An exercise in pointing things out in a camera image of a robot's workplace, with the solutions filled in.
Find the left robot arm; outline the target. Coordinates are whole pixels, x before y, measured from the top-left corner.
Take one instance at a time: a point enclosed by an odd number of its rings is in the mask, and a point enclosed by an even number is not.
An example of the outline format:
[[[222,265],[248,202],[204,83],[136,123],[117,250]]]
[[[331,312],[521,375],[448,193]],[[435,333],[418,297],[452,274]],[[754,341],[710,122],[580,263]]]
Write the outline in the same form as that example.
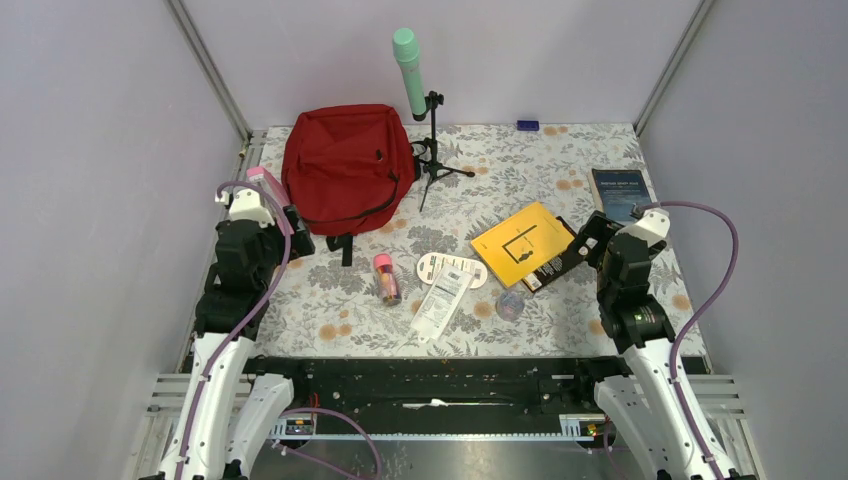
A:
[[[267,210],[217,224],[215,259],[195,307],[194,349],[185,399],[156,479],[247,479],[283,409],[309,401],[310,385],[293,373],[257,376],[236,410],[235,397],[258,329],[289,258],[314,253],[292,205],[277,220]]]

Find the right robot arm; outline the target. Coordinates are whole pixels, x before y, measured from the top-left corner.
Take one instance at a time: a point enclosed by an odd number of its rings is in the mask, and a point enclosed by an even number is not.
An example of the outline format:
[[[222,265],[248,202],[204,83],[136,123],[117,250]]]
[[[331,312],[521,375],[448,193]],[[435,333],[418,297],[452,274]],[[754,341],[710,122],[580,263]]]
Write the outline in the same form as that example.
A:
[[[584,360],[573,386],[583,410],[624,440],[646,479],[743,479],[697,402],[680,355],[682,335],[651,292],[653,259],[670,228],[660,208],[636,209],[622,225],[595,211],[568,250],[597,273],[601,324],[614,356]]]

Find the red backpack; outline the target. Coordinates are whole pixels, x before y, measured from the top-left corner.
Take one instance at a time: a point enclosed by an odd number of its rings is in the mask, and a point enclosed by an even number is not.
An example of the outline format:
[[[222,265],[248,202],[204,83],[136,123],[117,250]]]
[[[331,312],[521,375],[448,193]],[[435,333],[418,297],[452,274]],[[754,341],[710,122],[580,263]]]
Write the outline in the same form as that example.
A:
[[[309,230],[353,261],[354,237],[387,224],[420,178],[396,110],[342,105],[300,114],[286,141],[281,183]]]

